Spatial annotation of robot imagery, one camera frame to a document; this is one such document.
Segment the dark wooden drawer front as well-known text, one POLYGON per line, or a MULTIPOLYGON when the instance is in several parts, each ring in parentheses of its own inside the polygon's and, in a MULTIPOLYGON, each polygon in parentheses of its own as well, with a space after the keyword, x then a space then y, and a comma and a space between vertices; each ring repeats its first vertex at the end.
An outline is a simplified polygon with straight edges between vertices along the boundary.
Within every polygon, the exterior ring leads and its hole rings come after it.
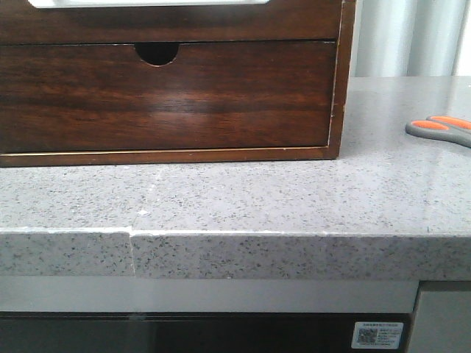
POLYGON ((3 46, 3 152, 323 146, 336 45, 181 43, 153 66, 132 45, 3 46))

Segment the grey curtain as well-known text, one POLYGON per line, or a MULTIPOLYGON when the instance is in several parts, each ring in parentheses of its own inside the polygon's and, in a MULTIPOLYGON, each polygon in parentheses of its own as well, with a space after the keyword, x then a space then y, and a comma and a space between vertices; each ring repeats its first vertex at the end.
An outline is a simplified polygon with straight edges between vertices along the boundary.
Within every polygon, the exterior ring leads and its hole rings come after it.
POLYGON ((470 75, 470 2, 357 1, 350 74, 470 75))

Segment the black oven door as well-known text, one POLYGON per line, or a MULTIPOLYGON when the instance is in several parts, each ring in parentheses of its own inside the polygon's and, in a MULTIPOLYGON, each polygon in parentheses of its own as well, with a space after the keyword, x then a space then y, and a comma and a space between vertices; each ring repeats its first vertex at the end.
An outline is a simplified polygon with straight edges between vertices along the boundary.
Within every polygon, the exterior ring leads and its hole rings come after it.
POLYGON ((409 314, 1 314, 2 352, 405 352, 409 314), (352 349, 355 322, 404 323, 398 349, 352 349))

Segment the dark wooden drawer cabinet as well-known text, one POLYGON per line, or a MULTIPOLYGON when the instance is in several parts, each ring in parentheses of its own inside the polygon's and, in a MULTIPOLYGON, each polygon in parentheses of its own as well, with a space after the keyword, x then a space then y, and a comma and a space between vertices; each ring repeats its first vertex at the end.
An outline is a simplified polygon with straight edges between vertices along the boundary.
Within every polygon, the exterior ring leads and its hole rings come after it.
POLYGON ((1 150, 2 167, 323 160, 339 155, 350 73, 354 1, 39 9, 1 3, 3 46, 132 45, 153 66, 173 61, 181 43, 320 41, 336 45, 329 133, 323 146, 53 151, 1 150))

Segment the white QR code sticker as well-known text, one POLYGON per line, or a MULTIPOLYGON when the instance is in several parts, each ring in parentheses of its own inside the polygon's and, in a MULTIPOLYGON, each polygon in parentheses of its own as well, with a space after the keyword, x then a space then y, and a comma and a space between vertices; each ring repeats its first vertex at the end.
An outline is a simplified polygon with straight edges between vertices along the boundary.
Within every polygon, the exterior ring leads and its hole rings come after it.
POLYGON ((352 349, 398 349, 404 323, 355 322, 352 349))

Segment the grey orange handled scissors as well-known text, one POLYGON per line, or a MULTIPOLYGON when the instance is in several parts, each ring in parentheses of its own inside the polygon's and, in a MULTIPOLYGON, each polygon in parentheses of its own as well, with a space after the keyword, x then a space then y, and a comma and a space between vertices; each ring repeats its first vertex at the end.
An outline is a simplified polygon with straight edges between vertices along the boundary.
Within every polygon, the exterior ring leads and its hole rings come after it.
POLYGON ((405 126, 409 135, 441 140, 470 147, 470 122, 447 115, 431 115, 424 120, 410 121, 405 126))

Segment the white tray on cabinet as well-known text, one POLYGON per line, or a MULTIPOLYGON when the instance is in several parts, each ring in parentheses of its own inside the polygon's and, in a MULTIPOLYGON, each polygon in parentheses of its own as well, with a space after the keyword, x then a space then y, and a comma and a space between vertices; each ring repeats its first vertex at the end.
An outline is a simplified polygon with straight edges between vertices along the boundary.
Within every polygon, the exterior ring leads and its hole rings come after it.
POLYGON ((39 9, 267 4, 269 0, 29 0, 39 9))

